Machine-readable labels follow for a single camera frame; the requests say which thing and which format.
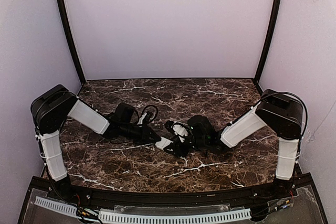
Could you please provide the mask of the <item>white red remote control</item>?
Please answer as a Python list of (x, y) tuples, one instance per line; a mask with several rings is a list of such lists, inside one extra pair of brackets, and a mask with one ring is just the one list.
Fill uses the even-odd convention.
[(158, 149), (160, 149), (160, 150), (164, 150), (164, 148), (166, 147), (166, 146), (168, 146), (170, 143), (172, 143), (172, 142), (175, 142), (175, 141), (172, 141), (172, 140), (169, 140), (169, 139), (167, 139), (167, 138), (164, 138), (164, 137), (162, 137), (161, 138), (161, 141), (159, 141), (159, 142), (156, 142), (156, 144), (155, 144), (155, 146), (158, 148)]

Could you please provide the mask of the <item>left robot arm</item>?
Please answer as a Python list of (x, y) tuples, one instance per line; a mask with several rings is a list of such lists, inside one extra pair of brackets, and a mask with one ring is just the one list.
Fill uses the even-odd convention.
[(106, 139), (123, 136), (135, 143), (150, 144), (161, 140), (161, 137), (149, 127), (155, 114), (138, 115), (135, 123), (131, 122), (136, 109), (128, 104), (120, 103), (116, 110), (102, 115), (78, 96), (59, 84), (36, 98), (31, 106), (36, 138), (42, 151), (42, 158), (48, 168), (51, 179), (63, 182), (68, 178), (60, 147), (60, 129), (67, 118), (71, 118)]

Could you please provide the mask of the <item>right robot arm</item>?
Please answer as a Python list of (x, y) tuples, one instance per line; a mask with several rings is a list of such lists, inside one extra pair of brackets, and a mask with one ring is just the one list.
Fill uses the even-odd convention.
[(186, 157), (192, 148), (223, 153), (268, 126), (279, 139), (278, 159), (273, 184), (261, 197), (276, 197), (286, 194), (292, 186), (307, 124), (307, 107), (297, 95), (267, 89), (248, 111), (220, 131), (216, 131), (202, 115), (191, 117), (187, 124), (167, 121), (165, 128), (173, 138), (161, 138), (155, 146), (177, 157)]

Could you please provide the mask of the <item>black front rail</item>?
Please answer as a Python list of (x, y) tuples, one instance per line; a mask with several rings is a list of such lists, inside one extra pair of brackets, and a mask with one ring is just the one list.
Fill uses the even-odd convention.
[(70, 182), (56, 183), (68, 197), (79, 195), (80, 206), (114, 208), (135, 207), (196, 207), (229, 204), (232, 207), (259, 206), (276, 199), (272, 183), (239, 189), (205, 191), (201, 193), (131, 193), (75, 186)]

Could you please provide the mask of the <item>left black frame post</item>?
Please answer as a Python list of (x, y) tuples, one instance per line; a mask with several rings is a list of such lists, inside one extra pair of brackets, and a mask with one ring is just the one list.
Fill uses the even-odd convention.
[(73, 61), (73, 65), (75, 67), (80, 84), (84, 85), (86, 83), (86, 79), (85, 79), (85, 75), (84, 75), (84, 72), (83, 72), (83, 69), (80, 63), (80, 59), (79, 59), (79, 56), (76, 50), (72, 31), (70, 28), (70, 22), (69, 22), (68, 15), (67, 15), (65, 0), (56, 0), (56, 1), (58, 5), (59, 15), (61, 18), (61, 23), (62, 23), (62, 27), (64, 30), (65, 38), (66, 38), (68, 48), (70, 51), (71, 59)]

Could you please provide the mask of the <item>black frame post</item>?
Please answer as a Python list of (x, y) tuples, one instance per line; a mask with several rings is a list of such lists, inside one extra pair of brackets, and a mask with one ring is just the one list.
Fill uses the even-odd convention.
[(264, 69), (264, 66), (266, 64), (266, 59), (268, 56), (269, 48), (271, 45), (272, 37), (274, 34), (275, 30), (275, 25), (278, 17), (278, 12), (279, 12), (279, 7), (280, 7), (280, 2), (281, 0), (273, 0), (272, 3), (272, 9), (271, 9), (271, 14), (270, 14), (270, 19), (269, 19), (269, 24), (266, 32), (266, 37), (263, 45), (263, 49), (261, 52), (259, 64), (257, 67), (257, 71), (255, 74), (255, 78), (260, 78)]
[(56, 0), (56, 1), (58, 5), (59, 15), (61, 18), (61, 23), (62, 23), (62, 27), (64, 30), (65, 38), (66, 38), (68, 48), (70, 51), (71, 59), (73, 61), (73, 65), (75, 67), (80, 84), (84, 85), (86, 83), (86, 79), (85, 79), (85, 75), (84, 75), (84, 72), (83, 72), (83, 69), (80, 63), (80, 59), (79, 59), (79, 56), (76, 50), (72, 31), (70, 28), (70, 22), (69, 22), (68, 15), (67, 15), (65, 0)]

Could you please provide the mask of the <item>right black frame post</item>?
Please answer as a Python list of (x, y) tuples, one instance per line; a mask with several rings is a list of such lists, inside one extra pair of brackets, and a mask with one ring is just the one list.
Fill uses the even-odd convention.
[(264, 69), (264, 66), (266, 64), (266, 59), (268, 56), (269, 48), (271, 45), (272, 37), (274, 34), (275, 30), (275, 25), (278, 17), (278, 12), (279, 12), (279, 7), (280, 7), (280, 2), (281, 0), (273, 0), (272, 3), (272, 9), (271, 9), (271, 14), (270, 14), (270, 19), (269, 19), (269, 24), (266, 32), (266, 37), (263, 45), (263, 49), (261, 52), (259, 64), (257, 67), (257, 71), (255, 74), (255, 78), (260, 78)]

